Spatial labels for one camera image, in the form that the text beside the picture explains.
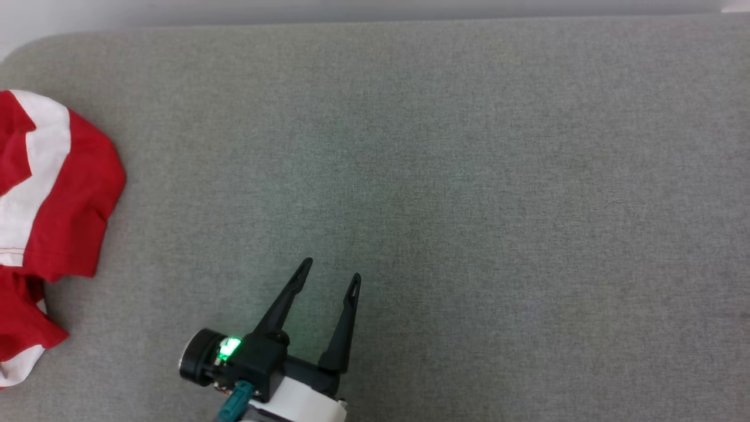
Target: red and white striped cloth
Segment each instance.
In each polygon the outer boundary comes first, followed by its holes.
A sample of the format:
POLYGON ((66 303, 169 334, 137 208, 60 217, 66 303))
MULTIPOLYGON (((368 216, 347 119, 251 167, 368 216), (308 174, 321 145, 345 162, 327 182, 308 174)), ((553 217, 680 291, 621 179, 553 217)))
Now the red and white striped cloth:
POLYGON ((93 125, 41 95, 0 92, 0 388, 68 337, 45 315, 43 280, 94 275, 124 185, 93 125))

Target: glowing green led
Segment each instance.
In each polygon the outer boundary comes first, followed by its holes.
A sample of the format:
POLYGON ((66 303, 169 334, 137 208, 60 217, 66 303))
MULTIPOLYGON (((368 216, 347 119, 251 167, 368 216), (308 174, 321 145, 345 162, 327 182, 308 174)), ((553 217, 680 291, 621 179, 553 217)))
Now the glowing green led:
POLYGON ((227 337, 219 344, 219 359, 226 361, 242 341, 236 337, 227 337))

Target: gray fabric surface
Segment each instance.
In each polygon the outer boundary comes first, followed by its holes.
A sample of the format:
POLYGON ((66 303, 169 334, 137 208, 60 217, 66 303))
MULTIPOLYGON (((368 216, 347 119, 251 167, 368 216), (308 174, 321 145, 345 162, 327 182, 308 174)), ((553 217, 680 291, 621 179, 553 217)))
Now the gray fabric surface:
POLYGON ((0 87, 128 173, 2 420, 210 420, 183 346, 308 255, 300 357, 362 274, 351 421, 748 420, 748 14, 69 35, 0 87))

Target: white background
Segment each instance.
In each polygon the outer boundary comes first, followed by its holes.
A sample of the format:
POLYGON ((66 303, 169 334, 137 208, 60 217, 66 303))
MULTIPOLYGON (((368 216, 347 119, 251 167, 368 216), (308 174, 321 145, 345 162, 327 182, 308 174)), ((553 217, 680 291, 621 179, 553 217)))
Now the white background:
POLYGON ((129 26, 688 14, 750 0, 0 0, 0 60, 64 32, 129 26))

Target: teal connector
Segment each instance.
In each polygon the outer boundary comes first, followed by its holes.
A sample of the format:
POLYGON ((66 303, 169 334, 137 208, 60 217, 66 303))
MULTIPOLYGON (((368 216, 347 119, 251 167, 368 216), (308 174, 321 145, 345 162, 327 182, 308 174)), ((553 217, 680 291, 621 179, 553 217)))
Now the teal connector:
POLYGON ((247 381, 240 381, 221 406, 216 422, 236 422, 248 410, 255 387, 247 381))

